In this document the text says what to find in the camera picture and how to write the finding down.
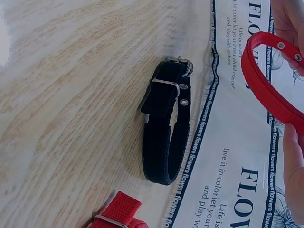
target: black nylon strap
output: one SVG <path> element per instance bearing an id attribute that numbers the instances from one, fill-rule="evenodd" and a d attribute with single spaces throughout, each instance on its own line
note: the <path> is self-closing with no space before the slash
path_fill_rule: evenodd
<path id="1" fill-rule="evenodd" d="M 162 185 L 169 185 L 175 181 L 187 146 L 191 105 L 190 77 L 183 76 L 187 67 L 187 63 L 164 62 L 159 65 L 155 77 L 178 85 L 182 84 L 177 102 L 177 121 L 171 140 L 169 124 L 177 97 L 177 88 L 174 85 L 152 82 L 141 109 L 142 113 L 149 115 L 143 135 L 143 171 L 149 181 Z"/>

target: metal rivet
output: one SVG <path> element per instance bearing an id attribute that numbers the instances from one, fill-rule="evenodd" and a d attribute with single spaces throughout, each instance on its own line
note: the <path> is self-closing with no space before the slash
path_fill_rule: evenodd
<path id="1" fill-rule="evenodd" d="M 182 106 L 187 106 L 189 104 L 189 102 L 187 100 L 183 99 L 183 100 L 180 101 L 180 104 Z"/>
<path id="2" fill-rule="evenodd" d="M 302 57 L 299 54 L 296 54 L 294 56 L 294 58 L 296 59 L 296 61 L 301 62 L 302 61 Z"/>
<path id="3" fill-rule="evenodd" d="M 279 42 L 279 43 L 277 44 L 277 47 L 278 47 L 279 49 L 284 49 L 284 48 L 285 48 L 285 44 L 284 44 L 283 42 Z"/>
<path id="4" fill-rule="evenodd" d="M 180 88 L 181 88 L 181 89 L 188 89 L 188 86 L 185 85 L 185 84 L 180 84 Z"/>

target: metal buckle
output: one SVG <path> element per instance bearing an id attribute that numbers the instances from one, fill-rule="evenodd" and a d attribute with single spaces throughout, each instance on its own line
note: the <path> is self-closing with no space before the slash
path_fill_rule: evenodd
<path id="1" fill-rule="evenodd" d="M 182 75 L 183 77 L 190 77 L 193 73 L 193 64 L 190 60 L 181 58 L 181 56 L 178 56 L 177 58 L 171 57 L 169 58 L 169 61 L 171 62 L 177 62 L 177 63 L 186 63 L 187 64 L 187 70 L 186 72 Z"/>
<path id="2" fill-rule="evenodd" d="M 107 222 L 109 222 L 111 224 L 117 225 L 117 226 L 122 227 L 122 228 L 128 228 L 127 225 L 122 224 L 120 222 L 117 222 L 117 221 L 115 221 L 113 219 L 107 218 L 107 217 L 102 216 L 102 215 L 95 215 L 94 218 L 93 218 L 93 221 L 95 221 L 96 219 L 101 219 L 101 220 L 107 221 Z"/>

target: wood grain surface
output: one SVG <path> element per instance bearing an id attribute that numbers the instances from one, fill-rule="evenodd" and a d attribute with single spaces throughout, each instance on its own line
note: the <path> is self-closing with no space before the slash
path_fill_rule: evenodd
<path id="1" fill-rule="evenodd" d="M 144 178 L 139 106 L 157 64 L 181 55 L 194 64 L 199 110 L 209 9 L 0 0 L 0 227 L 81 227 L 118 190 L 142 202 L 136 218 L 161 227 L 171 186 Z"/>

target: red collar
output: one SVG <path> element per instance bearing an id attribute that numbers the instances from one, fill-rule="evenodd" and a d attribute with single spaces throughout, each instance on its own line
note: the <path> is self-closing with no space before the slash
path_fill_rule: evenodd
<path id="1" fill-rule="evenodd" d="M 105 211 L 94 216 L 88 228 L 149 228 L 145 222 L 134 218 L 141 204 L 119 191 Z"/>
<path id="2" fill-rule="evenodd" d="M 292 124 L 298 133 L 304 133 L 304 114 L 283 98 L 268 82 L 255 62 L 253 49 L 264 44 L 285 53 L 304 67 L 304 59 L 299 50 L 287 41 L 270 33 L 258 32 L 247 41 L 241 67 L 244 77 L 260 103 L 283 124 Z"/>

